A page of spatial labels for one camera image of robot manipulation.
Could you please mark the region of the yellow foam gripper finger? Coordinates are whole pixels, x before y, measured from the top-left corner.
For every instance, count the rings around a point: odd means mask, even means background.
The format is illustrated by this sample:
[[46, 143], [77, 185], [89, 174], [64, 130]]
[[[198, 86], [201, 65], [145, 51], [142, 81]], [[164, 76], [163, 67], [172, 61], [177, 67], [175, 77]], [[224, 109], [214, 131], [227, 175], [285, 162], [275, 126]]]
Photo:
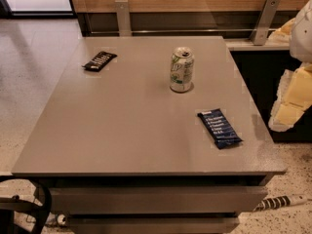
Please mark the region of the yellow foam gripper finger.
[[271, 109], [269, 128], [275, 132], [291, 129], [311, 105], [312, 64], [304, 62], [295, 71], [286, 69]]
[[293, 24], [294, 19], [288, 20], [280, 28], [273, 31], [269, 35], [268, 40], [275, 43], [288, 43], [290, 41]]

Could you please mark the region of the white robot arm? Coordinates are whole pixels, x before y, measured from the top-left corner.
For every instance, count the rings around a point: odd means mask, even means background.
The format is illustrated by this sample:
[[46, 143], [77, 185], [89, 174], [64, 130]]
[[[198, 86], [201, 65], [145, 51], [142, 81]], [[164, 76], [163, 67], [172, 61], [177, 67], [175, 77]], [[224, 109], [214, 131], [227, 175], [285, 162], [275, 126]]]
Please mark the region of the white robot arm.
[[291, 57], [301, 62], [281, 76], [268, 126], [272, 131], [291, 129], [312, 106], [312, 0], [270, 36], [272, 42], [289, 43]]

